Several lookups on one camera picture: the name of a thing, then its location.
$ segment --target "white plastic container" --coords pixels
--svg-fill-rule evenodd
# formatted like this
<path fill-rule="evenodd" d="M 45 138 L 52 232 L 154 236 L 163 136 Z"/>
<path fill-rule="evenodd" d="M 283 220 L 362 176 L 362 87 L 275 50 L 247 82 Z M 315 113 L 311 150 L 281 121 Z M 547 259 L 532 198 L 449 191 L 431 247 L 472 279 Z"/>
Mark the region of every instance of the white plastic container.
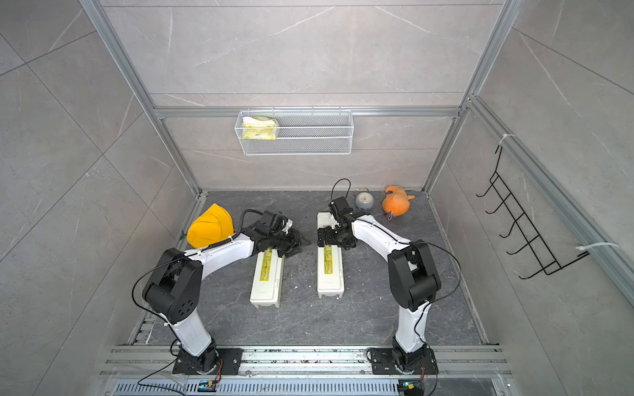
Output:
<path fill-rule="evenodd" d="M 317 228 L 334 226 L 337 222 L 329 212 L 317 214 Z M 317 294 L 322 296 L 344 295 L 344 267 L 341 248 L 337 245 L 317 246 Z"/>
<path fill-rule="evenodd" d="M 251 287 L 251 304 L 255 308 L 275 305 L 280 307 L 281 277 L 284 272 L 284 257 L 278 257 L 277 249 L 257 254 L 256 273 Z"/>

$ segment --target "alarm clock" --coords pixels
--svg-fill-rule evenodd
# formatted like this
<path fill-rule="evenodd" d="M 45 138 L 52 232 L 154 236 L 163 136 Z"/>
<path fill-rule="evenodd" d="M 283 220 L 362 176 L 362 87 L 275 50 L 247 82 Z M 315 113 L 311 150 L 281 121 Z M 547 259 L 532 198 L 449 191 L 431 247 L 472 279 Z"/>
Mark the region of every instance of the alarm clock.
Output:
<path fill-rule="evenodd" d="M 370 210 L 374 206 L 374 197 L 369 191 L 355 191 L 354 204 L 362 210 Z"/>

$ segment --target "black cable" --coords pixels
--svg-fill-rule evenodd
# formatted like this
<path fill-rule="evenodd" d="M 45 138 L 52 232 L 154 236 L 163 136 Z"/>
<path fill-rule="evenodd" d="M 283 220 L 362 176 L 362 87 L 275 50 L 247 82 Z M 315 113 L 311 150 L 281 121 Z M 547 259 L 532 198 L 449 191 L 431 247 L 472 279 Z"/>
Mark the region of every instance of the black cable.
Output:
<path fill-rule="evenodd" d="M 438 385 L 438 373 L 436 373 L 436 382 L 434 382 L 434 388 L 432 388 L 432 391 L 429 392 L 429 394 L 427 394 L 427 396 L 432 396 L 432 394 L 436 391 L 436 386 Z"/>
<path fill-rule="evenodd" d="M 238 235 L 240 235 L 240 233 L 242 232 L 242 225 L 244 223 L 244 215 L 247 213 L 255 213 L 257 215 L 262 215 L 262 212 L 258 212 L 255 209 L 245 209 L 244 211 L 242 211 L 242 214 L 240 215 L 240 225 L 238 226 L 238 228 L 236 228 L 236 232 L 235 234 L 233 234 L 232 236 L 230 236 L 229 238 L 226 238 L 225 240 L 222 240 L 220 242 L 216 242 L 216 243 L 212 243 L 211 245 L 207 246 L 206 248 L 202 249 L 201 252 L 204 252 L 206 250 L 209 249 L 213 249 L 213 248 L 217 248 L 218 246 L 223 246 L 231 241 L 233 241 L 235 238 L 238 237 Z"/>
<path fill-rule="evenodd" d="M 172 347 L 174 346 L 174 344 L 175 344 L 177 341 L 178 341 L 178 339 L 175 339 L 174 341 L 172 341 L 172 344 L 169 346 L 169 353 L 170 353 L 172 356 L 174 356 L 174 354 L 172 353 Z M 139 385 L 139 386 L 149 386 L 150 388 L 158 388 L 158 389 L 168 390 L 168 391 L 170 391 L 170 392 L 178 393 L 178 394 L 180 394 L 180 395 L 182 395 L 182 396 L 187 396 L 187 393 L 184 393 L 184 392 L 182 392 L 182 391 L 180 391 L 180 390 L 176 390 L 176 389 L 169 388 L 169 387 L 167 387 L 167 386 L 161 386 L 161 385 L 151 385 L 151 384 L 142 384 L 142 383 L 141 383 L 141 381 L 143 381 L 143 380 L 145 380 L 145 379 L 147 379 L 147 378 L 149 378 L 149 377 L 153 376 L 154 374 L 158 373 L 159 371 L 163 371 L 163 370 L 165 370 L 165 369 L 166 369 L 166 368 L 168 368 L 171 364 L 174 364 L 174 363 L 176 362 L 176 359 L 178 359 L 178 356 L 177 356 L 177 357 L 176 357 L 173 361 L 171 361 L 170 363 L 168 363 L 166 366 L 163 366 L 163 367 L 161 367 L 160 369 L 158 369 L 158 370 L 154 371 L 153 373 L 150 373 L 150 374 L 146 375 L 145 377 L 143 377 L 142 379 L 138 380 L 138 381 L 136 382 L 136 384 L 137 384 L 137 385 Z"/>
<path fill-rule="evenodd" d="M 456 260 L 456 264 L 458 265 L 458 283 L 456 284 L 456 287 L 453 288 L 453 290 L 451 290 L 448 294 L 439 297 L 439 298 L 435 298 L 433 301 L 429 302 L 428 307 L 430 307 L 433 303 L 435 303 L 436 301 L 440 301 L 443 300 L 447 297 L 449 297 L 450 295 L 454 294 L 456 292 L 456 290 L 458 290 L 458 287 L 460 286 L 460 282 L 462 282 L 462 269 L 460 268 L 460 262 L 458 261 L 458 259 L 456 258 L 456 256 L 454 256 L 451 252 L 449 252 L 447 249 L 445 248 L 441 248 L 440 246 L 433 244 L 431 242 L 425 242 L 422 241 L 421 242 L 410 242 L 410 245 L 421 245 L 422 243 L 426 243 L 428 245 L 432 245 L 440 250 L 442 250 L 443 252 L 447 253 L 448 255 L 452 256 L 454 260 Z M 416 324 L 414 324 L 414 333 L 416 333 L 416 335 L 418 336 L 418 339 L 424 344 L 425 342 L 423 341 L 423 338 L 420 336 L 420 334 L 418 334 L 418 330 L 416 330 L 416 327 L 418 326 L 418 324 L 420 323 L 420 320 L 423 318 L 423 315 L 418 317 L 418 320 L 416 321 Z"/>
<path fill-rule="evenodd" d="M 384 233 L 386 233 L 390 238 L 392 238 L 393 240 L 397 241 L 398 243 L 402 243 L 404 245 L 407 245 L 407 242 L 403 242 L 403 241 L 399 241 L 397 240 L 394 235 L 388 233 L 385 229 L 383 229 L 380 225 L 376 224 L 376 223 L 372 223 L 369 222 L 367 220 L 363 220 L 363 219 L 356 219 L 355 221 L 363 221 L 364 223 L 368 223 L 369 225 L 378 228 L 379 230 L 383 231 Z"/>
<path fill-rule="evenodd" d="M 196 254 L 196 253 L 194 253 L 194 254 L 190 254 L 190 255 L 185 256 L 185 257 L 191 257 L 191 256 L 193 256 L 193 255 L 195 255 L 195 254 Z M 146 272 L 146 273 L 144 273 L 143 275 L 141 275 L 141 276 L 139 277 L 139 279 L 137 279 L 137 280 L 136 280 L 136 282 L 134 282 L 134 285 L 132 286 L 132 302 L 134 302 L 134 304 L 135 304 L 137 307 L 139 307 L 139 308 L 143 309 L 144 311 L 147 311 L 147 312 L 149 312 L 149 313 L 151 313 L 151 314 L 153 314 L 153 315 L 156 315 L 156 316 L 160 317 L 161 319 L 163 319 L 163 318 L 162 318 L 162 317 L 161 317 L 158 313 L 156 313 L 156 312 L 152 311 L 151 309 L 147 309 L 146 307 L 144 307 L 144 306 L 142 306 L 141 304 L 139 304 L 138 302 L 136 302 L 136 298 L 134 297 L 134 289 L 136 289 L 136 285 L 137 285 L 137 284 L 139 284 L 139 282 L 141 281 L 141 279 L 143 279 L 143 277 L 144 277 L 144 276 L 146 276 L 147 274 L 151 273 L 152 271 L 154 271 L 154 270 L 155 270 L 155 269 L 157 269 L 157 268 L 164 267 L 164 266 L 166 266 L 166 265 L 168 265 L 168 264 L 172 264 L 173 262 L 177 262 L 177 261 L 180 261 L 180 260 L 182 260 L 182 259 L 183 259 L 183 258 L 182 258 L 182 257 L 180 257 L 180 258 L 178 258 L 178 259 L 175 259 L 175 260 L 172 260 L 172 261 L 168 261 L 168 262 L 166 262 L 166 263 L 164 263 L 164 264 L 157 265 L 157 266 L 156 266 L 156 267 L 154 267 L 153 269 L 150 269 L 148 272 Z"/>
<path fill-rule="evenodd" d="M 332 186 L 332 190 L 330 190 L 330 200 L 332 201 L 332 195 L 335 193 L 335 187 L 337 187 L 338 183 L 341 180 L 347 180 L 348 181 L 348 191 L 346 191 L 346 199 L 348 199 L 348 193 L 350 192 L 350 188 L 353 186 L 353 184 L 350 182 L 350 179 L 346 179 L 345 177 L 343 179 L 339 179 L 337 180 L 337 182 L 335 183 L 334 186 Z"/>

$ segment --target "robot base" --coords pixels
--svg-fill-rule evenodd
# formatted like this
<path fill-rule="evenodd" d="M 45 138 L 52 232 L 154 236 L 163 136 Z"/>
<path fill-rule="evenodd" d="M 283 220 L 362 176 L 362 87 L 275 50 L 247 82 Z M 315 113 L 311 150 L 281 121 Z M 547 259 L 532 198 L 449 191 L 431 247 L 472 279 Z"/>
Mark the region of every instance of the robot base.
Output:
<path fill-rule="evenodd" d="M 174 363 L 172 374 L 214 375 L 220 367 L 220 360 L 223 361 L 221 374 L 236 375 L 242 361 L 242 349 L 240 348 L 220 348 L 216 349 L 216 343 L 207 348 L 199 357 L 192 356 L 182 348 L 178 352 L 178 359 Z"/>
<path fill-rule="evenodd" d="M 425 368 L 425 375 L 438 374 L 438 363 L 434 351 L 427 345 L 410 354 L 392 340 L 394 348 L 371 348 L 370 362 L 372 374 L 421 374 L 420 366 Z"/>

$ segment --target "aluminum rail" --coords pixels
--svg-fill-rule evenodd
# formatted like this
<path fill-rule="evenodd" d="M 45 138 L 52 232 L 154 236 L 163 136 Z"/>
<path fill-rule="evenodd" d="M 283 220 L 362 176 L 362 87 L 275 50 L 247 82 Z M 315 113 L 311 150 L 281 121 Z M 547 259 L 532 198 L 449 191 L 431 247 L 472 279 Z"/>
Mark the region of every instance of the aluminum rail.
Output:
<path fill-rule="evenodd" d="M 497 140 L 512 131 L 477 96 L 469 98 L 469 107 Z M 517 137 L 501 142 L 507 154 L 513 158 L 522 172 L 537 187 L 559 217 L 583 245 L 610 241 L 607 233 L 598 226 L 575 199 L 559 184 L 549 171 L 533 156 Z M 592 257 L 612 279 L 616 287 L 634 306 L 634 264 L 629 257 L 614 246 L 596 246 L 588 249 Z"/>
<path fill-rule="evenodd" d="M 90 20 L 93 22 L 97 33 L 99 33 L 103 39 L 108 52 L 112 55 L 112 58 L 121 71 L 121 74 L 130 86 L 130 89 L 136 96 L 136 99 L 139 101 L 143 111 L 150 119 L 150 123 L 152 123 L 152 126 L 154 126 L 154 129 L 157 131 L 158 136 L 165 145 L 165 148 L 167 148 L 167 151 L 174 160 L 178 170 L 181 171 L 181 174 L 187 182 L 187 185 L 190 187 L 191 192 L 194 196 L 198 196 L 201 192 L 200 185 L 196 182 L 193 172 L 189 168 L 189 165 L 187 165 L 181 150 L 178 148 L 178 145 L 172 138 L 172 135 L 167 130 L 167 127 L 154 114 L 154 104 L 152 98 L 148 94 L 148 90 L 143 84 L 143 81 L 141 81 L 141 77 L 139 77 L 132 65 L 132 62 L 123 49 L 123 45 L 119 41 L 119 38 L 110 24 L 110 21 L 108 20 L 99 0 L 79 0 L 79 2 L 84 7 L 84 11 Z"/>
<path fill-rule="evenodd" d="M 237 376 L 223 378 L 417 378 L 417 375 L 373 375 L 368 345 L 235 346 L 244 349 Z M 443 378 L 510 378 L 496 345 L 432 346 Z M 101 369 L 102 378 L 140 379 L 174 360 L 165 345 L 114 347 Z"/>
<path fill-rule="evenodd" d="M 215 107 L 157 107 L 159 118 L 180 117 L 237 117 L 244 110 L 305 110 L 351 111 L 355 117 L 457 117 L 455 106 L 215 106 Z"/>
<path fill-rule="evenodd" d="M 438 150 L 438 155 L 436 156 L 436 159 L 432 164 L 432 168 L 429 171 L 429 175 L 427 176 L 425 183 L 423 184 L 423 191 L 429 193 L 434 187 L 434 183 L 436 183 L 436 179 L 438 179 L 440 170 L 443 167 L 443 164 L 447 159 L 449 152 L 451 151 L 451 147 L 458 137 L 460 128 L 462 127 L 462 124 L 465 122 L 465 119 L 467 118 L 467 115 L 469 113 L 467 100 L 470 96 L 478 95 L 480 91 L 482 91 L 482 87 L 484 86 L 486 77 L 489 75 L 491 68 L 493 67 L 493 63 L 497 59 L 498 54 L 500 53 L 500 50 L 502 49 L 502 46 L 507 39 L 508 33 L 511 31 L 513 23 L 517 18 L 517 14 L 519 13 L 519 10 L 522 8 L 523 4 L 524 0 L 506 0 L 504 5 L 502 6 L 502 11 L 500 12 L 495 26 L 493 27 L 489 42 L 484 48 L 484 52 L 480 57 L 480 61 L 475 68 L 474 75 L 471 78 L 469 85 L 467 86 L 467 90 L 465 91 L 465 96 L 460 102 L 460 114 L 451 123 L 449 131 L 444 137 L 443 143 L 440 146 L 440 150 Z"/>

